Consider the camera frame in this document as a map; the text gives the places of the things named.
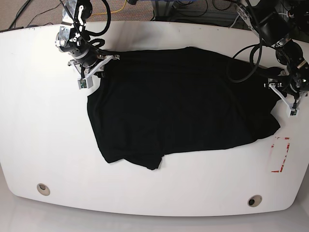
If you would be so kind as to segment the black t-shirt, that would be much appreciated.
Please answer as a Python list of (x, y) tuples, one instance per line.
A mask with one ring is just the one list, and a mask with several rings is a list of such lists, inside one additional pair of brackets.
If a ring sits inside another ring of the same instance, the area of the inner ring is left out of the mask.
[(279, 96), (249, 63), (187, 47), (128, 51), (109, 61), (88, 97), (98, 148), (108, 163), (157, 169), (164, 155), (223, 150), (272, 136)]

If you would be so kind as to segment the red tape rectangle marking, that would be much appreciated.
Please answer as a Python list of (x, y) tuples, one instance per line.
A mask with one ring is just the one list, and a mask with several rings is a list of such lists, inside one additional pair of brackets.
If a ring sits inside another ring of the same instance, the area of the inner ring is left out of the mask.
[(271, 147), (268, 169), (271, 173), (281, 173), (289, 152), (291, 139), (276, 137)]

